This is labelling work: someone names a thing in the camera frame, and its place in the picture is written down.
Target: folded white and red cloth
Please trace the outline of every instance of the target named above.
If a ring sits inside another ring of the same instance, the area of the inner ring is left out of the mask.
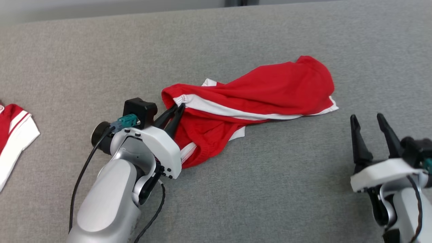
[[[295,63],[260,66],[228,83],[207,79],[202,86],[175,84],[162,91],[167,108],[185,103],[175,136],[182,167],[219,154],[229,140],[243,137],[245,126],[269,120],[322,115],[338,109],[331,98],[328,69],[310,56]]]
[[[39,134],[30,113],[15,104],[0,105],[0,192],[21,152]]]

